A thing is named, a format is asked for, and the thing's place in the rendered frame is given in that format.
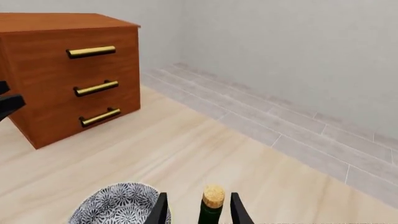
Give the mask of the blue white patterned bowl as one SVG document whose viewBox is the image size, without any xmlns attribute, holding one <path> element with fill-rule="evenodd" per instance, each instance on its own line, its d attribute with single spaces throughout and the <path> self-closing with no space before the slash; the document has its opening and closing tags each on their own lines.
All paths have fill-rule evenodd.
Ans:
<svg viewBox="0 0 398 224">
<path fill-rule="evenodd" d="M 140 182 L 121 182 L 89 196 L 68 224 L 144 224 L 160 192 Z"/>
</svg>

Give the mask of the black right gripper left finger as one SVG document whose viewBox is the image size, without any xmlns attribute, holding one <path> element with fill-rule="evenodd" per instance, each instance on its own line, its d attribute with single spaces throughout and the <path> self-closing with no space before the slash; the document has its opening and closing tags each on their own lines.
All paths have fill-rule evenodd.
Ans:
<svg viewBox="0 0 398 224">
<path fill-rule="evenodd" d="M 169 209 L 167 193 L 161 192 L 148 216 L 148 224 L 165 224 L 167 219 L 167 211 Z"/>
</svg>

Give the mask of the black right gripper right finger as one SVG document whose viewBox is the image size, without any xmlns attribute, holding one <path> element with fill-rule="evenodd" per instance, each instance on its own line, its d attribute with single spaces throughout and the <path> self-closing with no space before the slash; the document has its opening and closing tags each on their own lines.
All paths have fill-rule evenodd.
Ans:
<svg viewBox="0 0 398 224">
<path fill-rule="evenodd" d="M 254 224 L 237 192 L 231 193 L 230 210 L 233 224 Z"/>
</svg>

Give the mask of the wooden cabinet with drawers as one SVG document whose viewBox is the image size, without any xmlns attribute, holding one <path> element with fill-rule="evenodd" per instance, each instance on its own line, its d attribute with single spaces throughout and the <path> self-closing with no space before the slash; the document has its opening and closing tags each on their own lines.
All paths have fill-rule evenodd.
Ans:
<svg viewBox="0 0 398 224">
<path fill-rule="evenodd" d="M 9 63 L 9 59 L 6 56 L 6 50 L 2 42 L 4 35 L 6 35 L 7 33 L 64 30 L 64 29 L 68 30 L 68 29 L 90 29 L 90 28 L 105 28 L 105 27 L 127 27 L 127 26 L 133 26 L 138 28 L 138 54 L 139 54 L 140 26 L 132 22 L 126 22 L 123 20 L 95 13 L 0 12 L 0 80 L 4 80 L 7 82 L 7 85 L 10 88 L 9 90 L 10 95 L 13 94 L 21 95 L 20 93 L 17 93 L 16 91 L 13 91 L 11 89 L 11 85 L 16 83 L 15 79 L 13 78 L 15 74 L 12 72 L 12 67 L 11 64 Z"/>
</svg>

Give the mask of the green wine bottle with cork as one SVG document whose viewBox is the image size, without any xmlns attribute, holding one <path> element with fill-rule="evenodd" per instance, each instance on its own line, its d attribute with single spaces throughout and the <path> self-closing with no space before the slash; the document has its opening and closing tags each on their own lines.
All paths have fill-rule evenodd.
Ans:
<svg viewBox="0 0 398 224">
<path fill-rule="evenodd" d="M 198 224 L 218 224 L 224 205 L 225 191 L 216 184 L 209 184 L 203 190 Z"/>
</svg>

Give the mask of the wooden drawer front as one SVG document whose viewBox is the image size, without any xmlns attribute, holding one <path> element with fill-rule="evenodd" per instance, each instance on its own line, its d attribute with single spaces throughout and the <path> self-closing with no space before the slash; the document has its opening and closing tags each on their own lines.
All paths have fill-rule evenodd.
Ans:
<svg viewBox="0 0 398 224">
<path fill-rule="evenodd" d="M 107 123 L 141 108 L 140 91 L 125 93 L 95 93 L 60 104 L 41 106 L 37 110 L 27 103 L 11 116 L 12 122 L 35 149 L 40 149 L 75 134 Z M 107 108 L 120 109 L 115 117 L 82 128 L 79 117 L 85 119 L 107 112 Z"/>
<path fill-rule="evenodd" d="M 138 28 L 105 27 L 15 32 L 2 42 L 14 74 L 51 72 L 69 68 L 124 68 L 138 66 Z M 115 46 L 115 54 L 69 59 L 66 50 Z"/>
<path fill-rule="evenodd" d="M 51 72 L 23 72 L 13 76 L 16 83 L 11 89 L 20 93 L 26 103 L 33 104 L 37 110 L 41 106 L 54 105 L 71 100 L 75 94 L 73 87 L 88 88 L 104 83 L 118 81 L 116 88 L 99 93 L 125 93 L 140 91 L 139 69 L 124 68 L 69 68 Z"/>
</svg>

